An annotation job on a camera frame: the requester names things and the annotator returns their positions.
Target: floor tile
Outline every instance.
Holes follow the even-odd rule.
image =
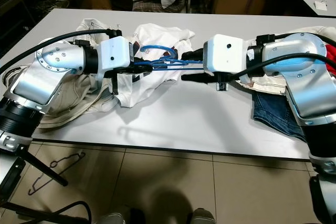
[[[78,155],[82,153],[85,153],[85,156],[75,163],[79,159]],[[91,208],[93,220],[96,220],[109,211],[123,156],[122,152],[42,145],[36,157],[48,165],[52,161],[59,161],[54,168],[57,173],[73,165],[62,174],[69,185],[63,187],[51,181],[34,194],[28,195],[29,190],[32,192],[33,183],[41,176],[38,169],[30,166],[11,202],[37,210],[56,211],[77,200],[84,200]],[[35,188],[41,187],[49,180],[48,176],[43,175]],[[69,209],[64,214],[85,218],[87,216],[82,206]],[[5,211],[1,221],[3,220],[4,223],[13,224],[22,222],[15,217],[14,212],[9,210]]]
[[[112,151],[112,152],[125,152],[125,148],[112,147],[112,146],[99,146],[99,145],[87,145],[87,144],[67,144],[67,143],[52,143],[52,142],[43,142],[43,145],[63,146],[63,147],[101,150],[101,151]]]
[[[212,161],[211,154],[202,154],[202,153],[187,153],[187,152],[149,150],[149,149],[137,149],[137,148],[126,148],[126,152]]]
[[[306,162],[307,170],[310,172],[314,172],[314,167],[311,162]]]
[[[296,161],[283,161],[272,158],[258,158],[258,157],[234,157],[234,156],[222,156],[213,155],[214,162],[231,163],[231,164],[241,164],[241,165],[253,165],[253,166],[264,166],[282,169],[292,169],[292,170],[307,170],[304,162]]]
[[[125,153],[111,210],[140,208],[146,224],[185,223],[198,207],[215,212],[210,161]]]
[[[218,223],[319,223],[309,173],[214,162]]]

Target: black cylinder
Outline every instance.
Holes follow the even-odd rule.
[[[0,101],[0,130],[31,137],[43,114],[3,97]]]
[[[336,157],[336,122],[302,127],[309,151],[316,157]]]
[[[98,53],[93,48],[84,48],[85,52],[85,68],[84,73],[97,73],[98,72]]]

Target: blue jeans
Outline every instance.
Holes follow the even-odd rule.
[[[288,136],[305,141],[301,127],[295,121],[293,113],[283,95],[255,92],[253,119],[272,127]]]

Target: robotic arm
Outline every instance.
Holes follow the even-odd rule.
[[[245,49],[243,40],[216,35],[204,45],[204,68],[217,74],[217,89],[226,90],[230,73],[244,72],[283,55],[317,54],[326,56],[323,41],[313,34],[297,33],[275,42],[274,35],[257,37],[257,45]],[[301,126],[309,157],[317,177],[310,179],[316,216],[322,223],[336,223],[336,80],[326,64],[311,58],[274,62],[249,73],[253,76],[281,74],[287,83],[286,97]]]
[[[240,38],[215,35],[204,44],[203,67],[215,73],[218,90],[227,90],[228,82],[238,78],[247,81],[252,76],[283,75],[286,97],[319,173],[310,180],[314,211],[322,223],[336,223],[336,82],[326,69],[327,51],[321,38],[313,34],[291,34],[276,41],[278,38],[258,36],[257,45],[248,46]],[[21,144],[30,144],[68,76],[93,73],[98,81],[112,78],[117,93],[117,73],[152,71],[151,65],[133,62],[132,45],[121,32],[97,49],[83,40],[74,44],[60,40],[40,48],[0,101],[0,148],[14,152]]]

